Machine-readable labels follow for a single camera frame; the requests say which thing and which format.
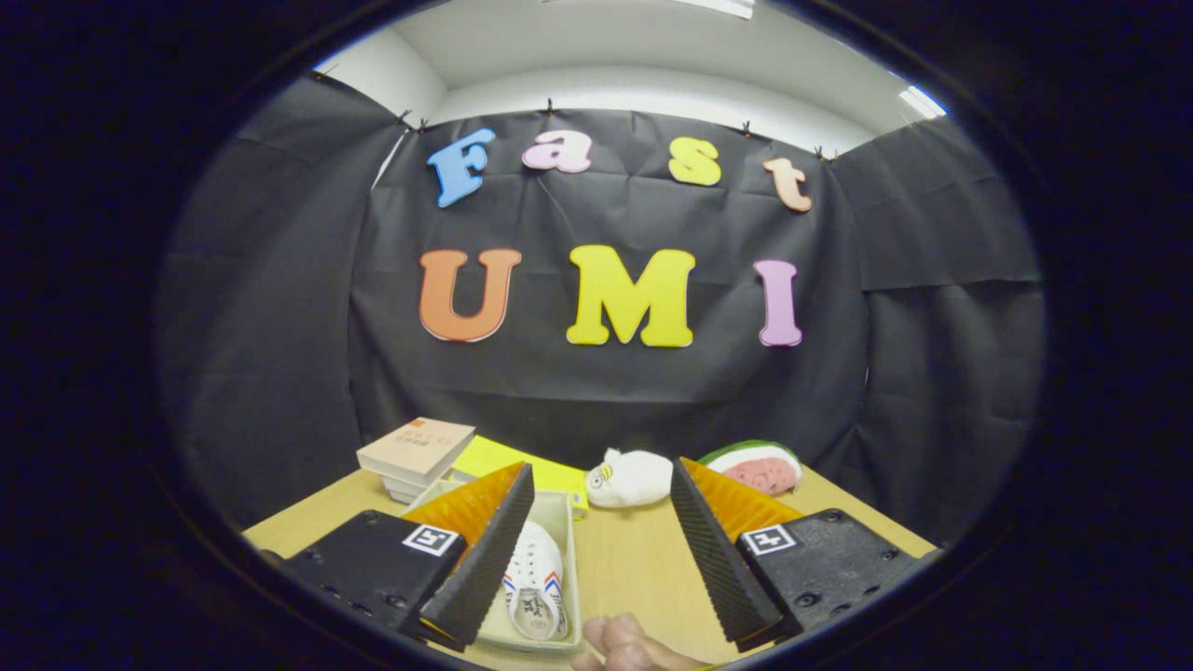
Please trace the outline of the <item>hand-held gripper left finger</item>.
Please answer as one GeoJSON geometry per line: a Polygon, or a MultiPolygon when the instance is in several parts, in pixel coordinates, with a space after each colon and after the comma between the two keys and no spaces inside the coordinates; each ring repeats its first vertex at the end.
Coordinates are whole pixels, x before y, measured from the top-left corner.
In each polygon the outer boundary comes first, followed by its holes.
{"type": "Polygon", "coordinates": [[[518,462],[404,515],[365,510],[282,561],[327,607],[385,636],[463,652],[497,595],[534,501],[518,462]]]}

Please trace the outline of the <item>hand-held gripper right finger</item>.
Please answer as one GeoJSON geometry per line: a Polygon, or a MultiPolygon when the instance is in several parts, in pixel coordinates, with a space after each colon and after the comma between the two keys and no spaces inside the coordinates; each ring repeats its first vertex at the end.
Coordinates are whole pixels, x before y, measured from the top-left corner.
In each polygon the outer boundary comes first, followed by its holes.
{"type": "Polygon", "coordinates": [[[742,653],[857,615],[938,556],[811,469],[796,492],[769,497],[676,458],[670,501],[721,632],[742,653]]]}

